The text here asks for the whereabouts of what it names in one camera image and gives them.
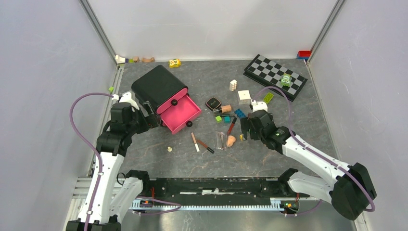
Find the pink top drawer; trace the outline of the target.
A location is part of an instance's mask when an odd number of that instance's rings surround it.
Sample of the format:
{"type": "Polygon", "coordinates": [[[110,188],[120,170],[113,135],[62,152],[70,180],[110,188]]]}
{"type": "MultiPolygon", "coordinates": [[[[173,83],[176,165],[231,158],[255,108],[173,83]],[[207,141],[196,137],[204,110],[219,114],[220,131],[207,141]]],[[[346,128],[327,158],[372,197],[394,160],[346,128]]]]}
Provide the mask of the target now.
{"type": "Polygon", "coordinates": [[[175,93],[173,96],[171,96],[168,100],[166,100],[164,103],[162,103],[156,110],[156,112],[160,115],[162,114],[164,111],[166,111],[169,107],[171,106],[175,106],[173,101],[176,101],[178,104],[178,101],[183,98],[184,96],[186,96],[188,93],[188,89],[187,88],[182,88],[180,91],[178,91],[177,93],[175,93]]]}

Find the pink drawer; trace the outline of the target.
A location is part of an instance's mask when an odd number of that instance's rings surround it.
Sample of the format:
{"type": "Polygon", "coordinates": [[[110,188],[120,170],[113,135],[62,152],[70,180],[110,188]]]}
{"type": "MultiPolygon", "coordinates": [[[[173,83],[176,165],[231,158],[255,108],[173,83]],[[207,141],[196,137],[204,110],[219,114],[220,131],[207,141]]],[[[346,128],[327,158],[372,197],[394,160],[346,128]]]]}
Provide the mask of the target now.
{"type": "Polygon", "coordinates": [[[166,100],[164,103],[162,103],[156,110],[156,112],[160,115],[162,114],[164,111],[166,111],[169,107],[171,106],[175,106],[173,101],[176,101],[178,104],[178,101],[183,98],[184,96],[186,96],[188,93],[188,89],[187,88],[182,88],[180,91],[178,91],[177,93],[175,93],[173,96],[171,96],[168,100],[166,100]]]}
{"type": "Polygon", "coordinates": [[[191,127],[193,120],[201,112],[201,108],[188,95],[185,95],[178,100],[177,105],[170,105],[161,113],[160,118],[172,134],[176,134],[184,127],[191,127]]]}

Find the red lip pencil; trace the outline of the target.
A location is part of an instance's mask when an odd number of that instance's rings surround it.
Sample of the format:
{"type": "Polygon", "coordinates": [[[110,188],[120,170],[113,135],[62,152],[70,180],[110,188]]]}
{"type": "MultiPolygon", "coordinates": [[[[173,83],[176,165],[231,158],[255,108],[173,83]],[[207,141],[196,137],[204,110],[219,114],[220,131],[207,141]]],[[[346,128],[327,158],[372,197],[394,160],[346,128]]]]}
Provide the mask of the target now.
{"type": "Polygon", "coordinates": [[[228,131],[227,131],[227,136],[229,136],[229,135],[231,134],[231,131],[232,131],[232,129],[233,129],[233,127],[234,127],[236,121],[237,121],[237,117],[234,117],[233,120],[232,120],[232,122],[231,122],[231,125],[230,125],[230,127],[229,127],[229,129],[228,129],[228,131]]]}

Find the black makeup organizer box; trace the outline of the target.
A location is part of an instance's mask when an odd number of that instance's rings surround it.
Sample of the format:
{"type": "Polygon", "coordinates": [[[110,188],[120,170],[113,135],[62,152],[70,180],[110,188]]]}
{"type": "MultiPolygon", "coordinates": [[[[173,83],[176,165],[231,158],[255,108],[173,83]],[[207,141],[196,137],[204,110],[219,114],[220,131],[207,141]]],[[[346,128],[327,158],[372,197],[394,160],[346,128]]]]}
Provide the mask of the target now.
{"type": "Polygon", "coordinates": [[[141,102],[149,101],[153,110],[168,100],[182,88],[187,88],[181,80],[163,65],[158,65],[133,82],[131,89],[141,102]]]}

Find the white cube box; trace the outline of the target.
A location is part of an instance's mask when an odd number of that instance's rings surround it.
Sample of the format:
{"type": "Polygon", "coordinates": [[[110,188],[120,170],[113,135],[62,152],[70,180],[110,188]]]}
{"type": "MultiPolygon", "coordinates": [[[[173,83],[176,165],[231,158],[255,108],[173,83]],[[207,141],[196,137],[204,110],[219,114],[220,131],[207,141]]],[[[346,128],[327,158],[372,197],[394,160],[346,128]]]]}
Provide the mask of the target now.
{"type": "Polygon", "coordinates": [[[238,103],[239,105],[249,104],[251,102],[251,95],[249,90],[238,91],[238,103]]]}

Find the foundation bottle beige cap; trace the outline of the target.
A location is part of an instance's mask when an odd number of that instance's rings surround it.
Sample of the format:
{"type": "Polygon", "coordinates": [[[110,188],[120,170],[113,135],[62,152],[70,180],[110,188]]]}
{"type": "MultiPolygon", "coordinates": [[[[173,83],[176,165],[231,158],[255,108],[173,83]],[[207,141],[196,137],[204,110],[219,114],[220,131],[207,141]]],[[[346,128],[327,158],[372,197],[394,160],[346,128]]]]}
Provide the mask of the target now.
{"type": "Polygon", "coordinates": [[[232,106],[231,105],[224,105],[220,106],[216,109],[213,110],[213,114],[218,115],[218,114],[229,114],[232,111],[232,106]]]}

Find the clear plastic bag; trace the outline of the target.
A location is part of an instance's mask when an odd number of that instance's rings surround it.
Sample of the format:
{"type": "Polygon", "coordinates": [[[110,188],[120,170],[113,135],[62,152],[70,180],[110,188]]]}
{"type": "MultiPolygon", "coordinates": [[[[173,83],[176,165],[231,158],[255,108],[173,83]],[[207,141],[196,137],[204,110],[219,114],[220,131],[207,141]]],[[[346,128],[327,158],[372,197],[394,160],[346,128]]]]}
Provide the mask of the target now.
{"type": "Polygon", "coordinates": [[[227,149],[227,135],[224,132],[215,132],[216,135],[216,148],[222,151],[227,149]]]}

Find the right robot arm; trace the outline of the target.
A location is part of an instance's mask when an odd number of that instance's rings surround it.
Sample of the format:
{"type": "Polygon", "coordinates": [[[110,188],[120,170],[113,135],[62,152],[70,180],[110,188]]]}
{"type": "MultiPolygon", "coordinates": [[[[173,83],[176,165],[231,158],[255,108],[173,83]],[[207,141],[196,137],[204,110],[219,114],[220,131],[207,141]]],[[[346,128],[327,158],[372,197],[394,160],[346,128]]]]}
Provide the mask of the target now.
{"type": "Polygon", "coordinates": [[[240,119],[244,138],[260,140],[267,148],[296,160],[316,173],[309,176],[290,168],[280,177],[278,191],[283,196],[303,193],[325,201],[344,218],[356,220],[364,211],[375,210],[377,196],[367,168],[337,160],[304,141],[290,128],[277,127],[265,110],[240,119]]]}

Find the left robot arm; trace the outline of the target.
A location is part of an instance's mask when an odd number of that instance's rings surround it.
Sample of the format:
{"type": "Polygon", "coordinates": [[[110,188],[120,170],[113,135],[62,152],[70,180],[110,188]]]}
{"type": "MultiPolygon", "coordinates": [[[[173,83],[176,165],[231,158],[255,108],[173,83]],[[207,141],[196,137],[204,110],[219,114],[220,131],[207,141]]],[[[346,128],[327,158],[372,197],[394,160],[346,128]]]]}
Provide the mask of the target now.
{"type": "Polygon", "coordinates": [[[151,191],[146,171],[130,170],[117,194],[113,193],[116,177],[124,162],[132,136],[152,126],[134,100],[115,103],[111,120],[97,139],[97,163],[85,204],[76,220],[69,221],[68,231],[119,231],[123,217],[134,199],[151,191]]]}

